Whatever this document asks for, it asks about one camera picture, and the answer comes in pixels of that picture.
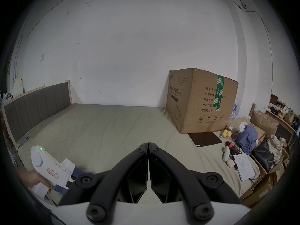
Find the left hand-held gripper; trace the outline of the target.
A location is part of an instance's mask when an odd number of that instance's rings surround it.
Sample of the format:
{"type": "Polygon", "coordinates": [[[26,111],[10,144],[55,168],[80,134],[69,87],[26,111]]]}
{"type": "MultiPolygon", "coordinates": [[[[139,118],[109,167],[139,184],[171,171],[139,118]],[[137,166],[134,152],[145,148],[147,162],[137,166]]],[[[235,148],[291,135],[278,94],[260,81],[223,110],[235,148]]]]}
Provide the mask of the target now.
{"type": "Polygon", "coordinates": [[[52,206],[58,205],[62,196],[75,181],[75,164],[68,159],[58,162],[43,147],[31,148],[31,159],[34,169],[54,186],[51,195],[47,195],[52,206]]]}

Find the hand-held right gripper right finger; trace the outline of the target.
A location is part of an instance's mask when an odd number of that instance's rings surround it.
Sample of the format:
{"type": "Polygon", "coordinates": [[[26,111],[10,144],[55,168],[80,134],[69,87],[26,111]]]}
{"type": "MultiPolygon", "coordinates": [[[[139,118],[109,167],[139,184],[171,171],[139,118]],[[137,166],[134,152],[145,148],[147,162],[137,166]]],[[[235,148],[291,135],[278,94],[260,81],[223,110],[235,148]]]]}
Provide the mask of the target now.
{"type": "Polygon", "coordinates": [[[208,222],[215,215],[211,202],[239,204],[231,187],[216,172],[187,169],[175,157],[148,143],[151,188],[164,204],[182,201],[188,222],[208,222]]]}

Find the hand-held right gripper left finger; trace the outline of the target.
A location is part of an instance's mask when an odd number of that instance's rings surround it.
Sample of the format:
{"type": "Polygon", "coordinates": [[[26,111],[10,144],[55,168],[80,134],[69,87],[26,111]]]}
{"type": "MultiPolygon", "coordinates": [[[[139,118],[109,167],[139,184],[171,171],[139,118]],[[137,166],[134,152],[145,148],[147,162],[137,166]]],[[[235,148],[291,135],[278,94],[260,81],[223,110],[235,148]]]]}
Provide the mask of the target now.
{"type": "Polygon", "coordinates": [[[112,221],[117,201],[136,204],[147,190],[148,143],[118,162],[111,170],[84,173],[75,179],[58,207],[89,202],[90,221],[112,221]]]}

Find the person's left hand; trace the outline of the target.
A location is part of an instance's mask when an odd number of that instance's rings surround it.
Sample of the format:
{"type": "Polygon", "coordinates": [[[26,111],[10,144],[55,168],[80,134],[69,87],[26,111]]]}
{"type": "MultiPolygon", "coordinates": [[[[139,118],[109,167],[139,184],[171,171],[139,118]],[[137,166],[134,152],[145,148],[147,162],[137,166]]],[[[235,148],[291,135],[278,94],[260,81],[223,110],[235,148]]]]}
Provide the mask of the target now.
{"type": "Polygon", "coordinates": [[[38,185],[39,183],[42,183],[48,188],[47,194],[50,194],[52,190],[54,190],[54,186],[47,180],[45,177],[43,177],[41,174],[39,174],[36,170],[31,171],[17,171],[22,183],[29,188],[33,188],[35,185],[38,185]]]}

